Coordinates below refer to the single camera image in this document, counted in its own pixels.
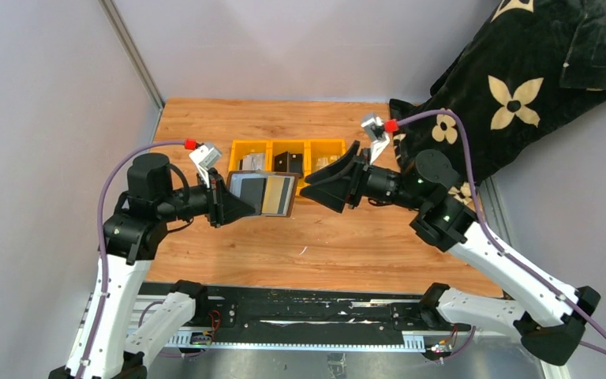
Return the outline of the gold credit card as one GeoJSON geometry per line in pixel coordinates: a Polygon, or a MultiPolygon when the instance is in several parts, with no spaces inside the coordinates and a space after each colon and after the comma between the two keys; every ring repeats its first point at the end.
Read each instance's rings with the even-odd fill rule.
{"type": "Polygon", "coordinates": [[[262,213],[268,216],[284,216],[288,212],[294,178],[270,175],[267,178],[262,213]]]}
{"type": "Polygon", "coordinates": [[[315,169],[321,170],[327,166],[329,166],[330,164],[336,162],[339,159],[339,156],[321,156],[320,158],[316,159],[315,162],[315,169]]]}

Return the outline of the brown leather card holder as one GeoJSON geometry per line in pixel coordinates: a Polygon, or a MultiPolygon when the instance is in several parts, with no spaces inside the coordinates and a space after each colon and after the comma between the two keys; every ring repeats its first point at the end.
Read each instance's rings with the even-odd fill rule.
{"type": "Polygon", "coordinates": [[[231,171],[229,191],[252,207],[248,217],[291,217],[297,193],[298,173],[231,171]]]}

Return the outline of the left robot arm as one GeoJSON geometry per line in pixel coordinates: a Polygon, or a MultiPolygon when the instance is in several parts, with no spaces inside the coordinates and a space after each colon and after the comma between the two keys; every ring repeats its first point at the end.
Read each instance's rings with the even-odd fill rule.
{"type": "Polygon", "coordinates": [[[179,280],[163,303],[129,333],[134,306],[168,223],[205,216],[213,227],[251,216],[255,208],[229,192],[222,176],[174,189],[181,171],[161,153],[136,157],[127,170],[127,190],[104,220],[99,210],[99,273],[80,339],[67,363],[51,378],[145,378],[157,355],[181,326],[211,318],[208,289],[179,280]]]}

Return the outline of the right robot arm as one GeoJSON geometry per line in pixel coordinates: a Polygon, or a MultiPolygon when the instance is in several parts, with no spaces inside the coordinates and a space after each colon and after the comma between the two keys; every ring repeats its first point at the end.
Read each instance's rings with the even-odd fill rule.
{"type": "Polygon", "coordinates": [[[370,151],[353,143],[334,163],[308,175],[301,195],[335,212],[362,199],[416,212],[410,226],[430,246],[451,254],[507,292],[507,298],[470,295],[434,283],[420,301],[432,328],[470,325],[509,336],[538,359],[562,366],[580,346],[586,316],[600,302],[591,287],[572,287],[547,274],[488,229],[449,189],[459,173],[436,150],[418,153],[402,172],[374,166],[370,151]]]}

